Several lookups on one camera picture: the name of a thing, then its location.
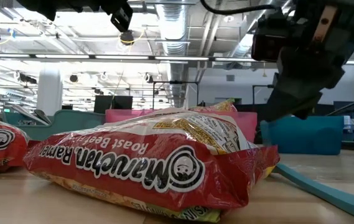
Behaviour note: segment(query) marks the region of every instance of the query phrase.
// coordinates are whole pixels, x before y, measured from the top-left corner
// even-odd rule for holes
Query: wooden table
[[[340,156],[282,155],[282,162],[329,186],[354,194],[354,151]],[[273,174],[260,182],[247,207],[220,223],[354,223],[354,217]],[[0,174],[0,223],[158,224],[185,221],[151,215],[67,191],[23,169]]]

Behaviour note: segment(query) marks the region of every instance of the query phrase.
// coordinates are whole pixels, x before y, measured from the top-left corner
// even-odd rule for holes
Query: blue foam strip
[[[332,187],[327,187],[326,185],[308,179],[283,164],[278,164],[273,172],[281,174],[283,177],[297,184],[305,191],[318,196],[319,198],[338,208],[341,208],[351,215],[354,215],[354,195]]]

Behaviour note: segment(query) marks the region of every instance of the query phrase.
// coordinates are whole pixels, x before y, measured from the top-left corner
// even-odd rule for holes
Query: wall
[[[333,104],[333,101],[354,101],[354,65],[344,66],[346,73],[338,85],[332,90],[322,90],[324,94],[320,99],[322,104]],[[266,70],[267,77],[263,77],[264,71],[257,70],[218,70],[208,69],[202,78],[199,91],[199,102],[202,100],[213,103],[216,97],[241,98],[242,104],[252,103],[252,85],[271,84],[275,70]],[[195,70],[190,71],[194,77]],[[235,82],[227,82],[225,75],[235,74]],[[196,93],[190,89],[187,92],[188,106],[196,105]],[[256,103],[265,103],[271,94],[267,88],[256,88]]]

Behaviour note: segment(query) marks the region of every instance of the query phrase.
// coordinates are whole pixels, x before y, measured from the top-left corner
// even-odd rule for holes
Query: teal bin
[[[18,125],[19,119],[17,116],[22,116],[19,113],[4,113],[3,121],[14,125],[25,131],[33,140],[45,140],[49,136],[65,131],[77,131],[82,129],[95,128],[98,125],[105,123],[105,115],[82,112],[74,110],[57,111],[50,120],[50,125]]]
[[[343,139],[343,116],[288,116],[261,122],[265,145],[278,145],[280,153],[338,155]]]

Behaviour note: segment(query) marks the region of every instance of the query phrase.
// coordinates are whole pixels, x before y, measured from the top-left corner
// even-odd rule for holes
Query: pink container
[[[106,110],[106,122],[118,122],[124,121],[131,118],[136,118],[138,116],[144,116],[153,112],[153,110]],[[254,142],[254,137],[256,135],[257,126],[257,113],[253,112],[213,112],[213,111],[203,111],[201,113],[215,113],[218,115],[225,115],[232,117],[241,132],[246,137],[248,141]]]

